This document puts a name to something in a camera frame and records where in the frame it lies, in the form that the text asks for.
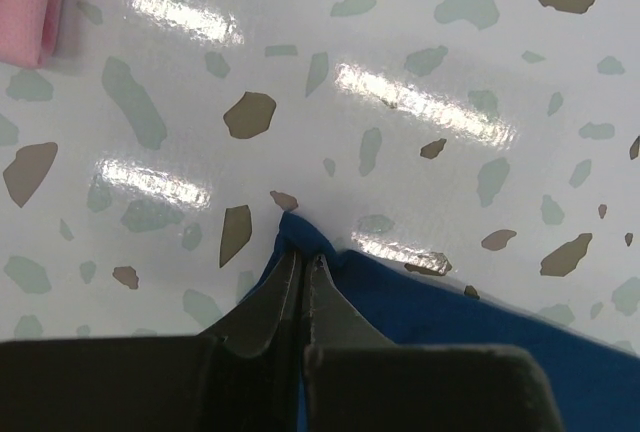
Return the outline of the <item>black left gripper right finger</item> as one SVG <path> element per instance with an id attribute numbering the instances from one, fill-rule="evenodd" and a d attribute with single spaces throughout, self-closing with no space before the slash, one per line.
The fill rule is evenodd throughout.
<path id="1" fill-rule="evenodd" d="M 556 431 L 559 413 L 530 360 L 406 348 L 367 323 L 307 266 L 303 376 L 312 431 Z"/>

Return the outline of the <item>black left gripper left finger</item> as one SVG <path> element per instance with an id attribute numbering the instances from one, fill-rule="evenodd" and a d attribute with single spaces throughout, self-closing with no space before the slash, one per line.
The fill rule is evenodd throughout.
<path id="1" fill-rule="evenodd" d="M 302 259 L 196 335 L 1 346 L 5 431 L 292 431 Z"/>

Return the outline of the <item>dark blue printed t-shirt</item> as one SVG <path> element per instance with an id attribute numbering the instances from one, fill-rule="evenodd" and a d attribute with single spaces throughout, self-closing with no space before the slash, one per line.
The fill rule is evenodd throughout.
<path id="1" fill-rule="evenodd" d="M 401 275 L 353 250 L 337 251 L 310 222 L 282 214 L 264 283 L 288 252 L 324 256 L 336 289 L 381 335 L 406 348 L 481 351 L 536 365 L 567 431 L 639 428 L 639 359 L 552 324 Z"/>

